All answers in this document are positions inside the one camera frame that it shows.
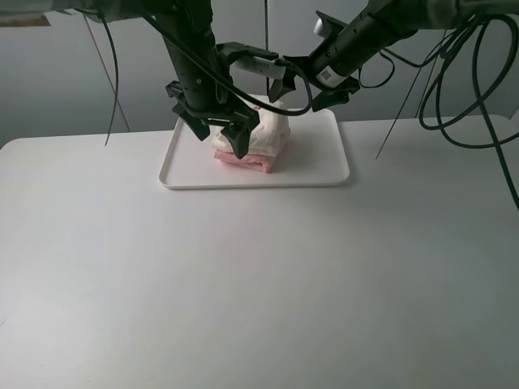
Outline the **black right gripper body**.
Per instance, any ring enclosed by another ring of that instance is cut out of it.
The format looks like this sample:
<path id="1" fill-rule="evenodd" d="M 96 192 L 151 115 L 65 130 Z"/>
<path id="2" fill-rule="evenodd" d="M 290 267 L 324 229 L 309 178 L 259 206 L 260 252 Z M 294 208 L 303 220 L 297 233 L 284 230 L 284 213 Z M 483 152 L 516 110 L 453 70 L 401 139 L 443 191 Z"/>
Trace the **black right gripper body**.
<path id="1" fill-rule="evenodd" d="M 382 49 L 413 34 L 410 11 L 363 11 L 337 36 L 323 38 L 311 54 L 283 61 L 320 91 L 359 86 L 351 77 L 355 71 Z"/>

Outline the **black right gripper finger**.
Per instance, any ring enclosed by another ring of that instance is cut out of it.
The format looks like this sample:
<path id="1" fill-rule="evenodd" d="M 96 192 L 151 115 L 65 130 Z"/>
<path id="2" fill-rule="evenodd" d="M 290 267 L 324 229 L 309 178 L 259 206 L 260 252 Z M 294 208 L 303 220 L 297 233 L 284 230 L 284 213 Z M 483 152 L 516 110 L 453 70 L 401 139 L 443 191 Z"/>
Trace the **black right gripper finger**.
<path id="1" fill-rule="evenodd" d="M 345 105 L 350 101 L 350 95 L 355 94 L 358 90 L 359 86 L 353 85 L 333 91 L 322 91 L 313 99 L 311 109 L 313 112 L 318 112 L 336 105 Z"/>
<path id="2" fill-rule="evenodd" d="M 295 91 L 295 76 L 296 73 L 292 69 L 286 68 L 284 75 L 280 79 L 275 79 L 272 82 L 268 91 L 269 101 L 276 102 L 285 94 Z"/>

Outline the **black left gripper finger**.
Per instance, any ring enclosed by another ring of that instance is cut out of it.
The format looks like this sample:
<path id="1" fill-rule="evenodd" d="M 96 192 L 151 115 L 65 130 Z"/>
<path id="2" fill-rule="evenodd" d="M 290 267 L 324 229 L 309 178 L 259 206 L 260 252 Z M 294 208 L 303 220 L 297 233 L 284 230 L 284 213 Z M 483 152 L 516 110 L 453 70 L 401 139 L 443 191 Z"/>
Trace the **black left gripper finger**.
<path id="1" fill-rule="evenodd" d="M 187 111 L 180 113 L 178 116 L 190 127 L 198 140 L 204 141 L 210 136 L 210 127 L 204 124 L 200 118 L 192 116 Z"/>
<path id="2" fill-rule="evenodd" d="M 230 123 L 221 130 L 236 158 L 242 159 L 249 152 L 251 133 L 258 125 L 259 122 L 252 125 Z"/>

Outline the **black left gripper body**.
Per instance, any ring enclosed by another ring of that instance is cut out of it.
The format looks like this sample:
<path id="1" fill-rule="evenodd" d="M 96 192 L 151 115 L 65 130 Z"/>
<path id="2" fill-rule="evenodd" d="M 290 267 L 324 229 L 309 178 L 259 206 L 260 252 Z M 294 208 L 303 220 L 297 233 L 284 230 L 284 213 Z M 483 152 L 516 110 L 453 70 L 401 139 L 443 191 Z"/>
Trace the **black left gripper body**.
<path id="1" fill-rule="evenodd" d="M 229 67 L 225 65 L 216 49 L 211 24 L 193 24 L 181 15 L 163 15 L 161 27 L 180 43 L 204 60 L 210 69 L 230 81 Z M 193 61 L 184 55 L 169 39 L 165 45 L 170 55 L 182 89 L 183 100 L 178 102 L 175 113 L 187 111 L 207 125 L 208 120 L 252 125 L 260 122 L 259 114 L 240 98 L 216 83 Z"/>

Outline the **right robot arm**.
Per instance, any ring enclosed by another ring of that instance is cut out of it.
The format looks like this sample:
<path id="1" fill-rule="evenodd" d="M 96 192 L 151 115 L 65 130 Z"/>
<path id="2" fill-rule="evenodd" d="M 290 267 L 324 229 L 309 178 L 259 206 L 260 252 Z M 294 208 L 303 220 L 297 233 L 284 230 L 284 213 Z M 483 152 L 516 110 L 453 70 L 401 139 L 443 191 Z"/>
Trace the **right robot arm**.
<path id="1" fill-rule="evenodd" d="M 278 65 L 288 70 L 276 79 L 271 102 L 295 90 L 299 75 L 320 90 L 312 99 L 314 112 L 346 104 L 360 89 L 352 74 L 381 50 L 413 36 L 422 29 L 457 28 L 472 15 L 506 15 L 518 12 L 517 1 L 370 1 L 349 24 L 322 12 L 320 33 L 324 40 L 307 56 L 283 56 Z"/>

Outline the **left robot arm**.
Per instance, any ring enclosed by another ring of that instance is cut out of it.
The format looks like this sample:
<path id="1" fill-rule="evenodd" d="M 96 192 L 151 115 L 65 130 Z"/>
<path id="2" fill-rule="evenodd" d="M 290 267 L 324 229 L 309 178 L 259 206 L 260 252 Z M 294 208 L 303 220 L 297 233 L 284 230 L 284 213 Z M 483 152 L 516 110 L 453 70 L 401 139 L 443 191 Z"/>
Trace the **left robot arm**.
<path id="1" fill-rule="evenodd" d="M 167 85 L 177 103 L 173 111 L 199 140 L 220 126 L 236 158 L 249 152 L 251 132 L 259 114 L 235 88 L 225 55 L 217 48 L 209 1 L 3 1 L 3 20 L 28 19 L 47 12 L 78 11 L 107 25 L 142 18 L 161 34 L 176 80 Z"/>

